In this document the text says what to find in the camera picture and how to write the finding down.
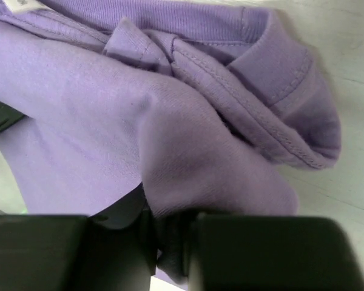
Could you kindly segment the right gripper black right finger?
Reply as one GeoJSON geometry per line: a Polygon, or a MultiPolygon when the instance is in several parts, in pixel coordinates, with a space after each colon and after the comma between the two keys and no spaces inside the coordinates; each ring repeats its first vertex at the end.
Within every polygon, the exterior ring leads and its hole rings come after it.
{"type": "Polygon", "coordinates": [[[184,212],[157,221],[158,267],[189,290],[364,290],[333,220],[184,212]]]}

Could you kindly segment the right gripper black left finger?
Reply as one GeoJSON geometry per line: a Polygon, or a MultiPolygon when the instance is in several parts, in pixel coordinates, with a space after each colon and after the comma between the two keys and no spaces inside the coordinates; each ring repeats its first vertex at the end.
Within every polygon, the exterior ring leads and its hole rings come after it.
{"type": "Polygon", "coordinates": [[[0,290],[149,290],[156,258],[141,186],[89,217],[0,215],[0,290]]]}

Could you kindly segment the purple t shirt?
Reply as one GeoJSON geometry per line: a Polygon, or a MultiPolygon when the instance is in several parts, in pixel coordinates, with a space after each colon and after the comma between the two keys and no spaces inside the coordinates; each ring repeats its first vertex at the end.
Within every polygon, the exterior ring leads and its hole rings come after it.
{"type": "Polygon", "coordinates": [[[158,276],[186,287],[188,210],[294,215],[277,164],[325,169],[341,126],[311,52],[275,10],[173,1],[0,1],[0,134],[32,214],[97,214],[143,186],[158,276]]]}

